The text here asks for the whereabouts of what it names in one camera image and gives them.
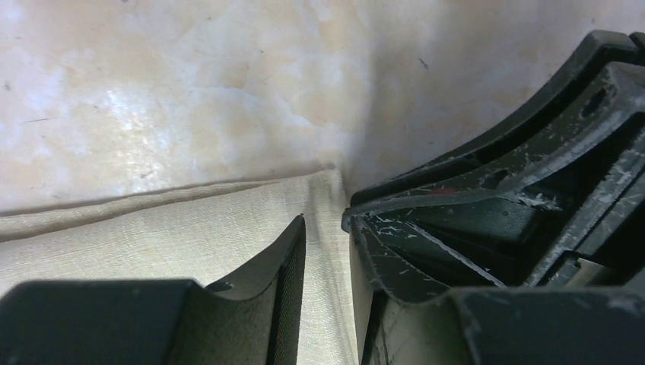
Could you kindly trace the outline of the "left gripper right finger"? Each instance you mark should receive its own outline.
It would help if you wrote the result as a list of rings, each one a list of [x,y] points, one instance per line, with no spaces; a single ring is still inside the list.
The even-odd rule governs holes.
[[[644,298],[622,288],[445,287],[350,221],[373,289],[363,364],[642,364]]]

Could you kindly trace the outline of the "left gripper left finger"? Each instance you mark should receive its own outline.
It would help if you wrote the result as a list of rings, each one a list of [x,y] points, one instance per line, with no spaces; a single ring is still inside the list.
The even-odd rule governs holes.
[[[294,364],[306,224],[207,286],[26,281],[1,300],[3,364]]]

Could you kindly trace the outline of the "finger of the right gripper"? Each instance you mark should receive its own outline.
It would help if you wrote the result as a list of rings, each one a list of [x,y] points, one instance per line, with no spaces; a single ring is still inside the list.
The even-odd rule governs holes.
[[[520,146],[559,116],[610,62],[644,64],[644,34],[593,30],[522,106],[478,137],[406,173],[354,193],[351,206],[472,171]]]
[[[445,287],[616,285],[644,264],[644,68],[610,62],[546,127],[439,182],[350,206]]]

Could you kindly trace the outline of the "beige cloth napkin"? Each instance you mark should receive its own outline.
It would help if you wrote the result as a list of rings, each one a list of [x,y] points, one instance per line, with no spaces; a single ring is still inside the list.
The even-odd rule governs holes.
[[[297,361],[356,364],[350,248],[337,170],[1,215],[1,290],[33,279],[192,278],[209,284],[306,222]]]

